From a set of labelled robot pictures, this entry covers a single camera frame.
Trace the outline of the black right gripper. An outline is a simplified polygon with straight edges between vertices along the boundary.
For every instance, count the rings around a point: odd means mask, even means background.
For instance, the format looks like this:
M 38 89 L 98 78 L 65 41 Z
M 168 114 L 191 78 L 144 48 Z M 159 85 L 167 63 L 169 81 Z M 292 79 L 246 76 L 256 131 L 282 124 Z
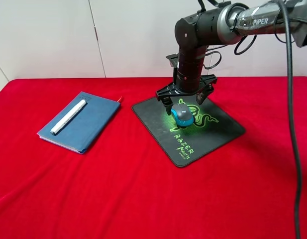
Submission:
M 175 82 L 156 91 L 156 98 L 163 104 L 168 115 L 171 114 L 172 100 L 171 97 L 192 96 L 196 95 L 196 101 L 202 105 L 205 99 L 213 93 L 213 84 L 217 82 L 217 77 L 212 75 L 202 75 L 198 79 L 185 80 L 176 77 Z

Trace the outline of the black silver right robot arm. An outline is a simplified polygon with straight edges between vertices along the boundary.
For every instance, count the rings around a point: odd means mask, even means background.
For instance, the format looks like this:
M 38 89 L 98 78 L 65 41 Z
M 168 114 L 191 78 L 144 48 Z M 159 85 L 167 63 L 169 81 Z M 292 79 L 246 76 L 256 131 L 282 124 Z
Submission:
M 172 97 L 196 95 L 201 105 L 214 91 L 215 75 L 202 75 L 207 48 L 212 45 L 234 45 L 248 35 L 285 33 L 282 11 L 275 0 L 249 8 L 243 3 L 211 1 L 214 9 L 201 9 L 181 18 L 175 25 L 177 54 L 168 55 L 173 81 L 156 92 L 168 115 Z

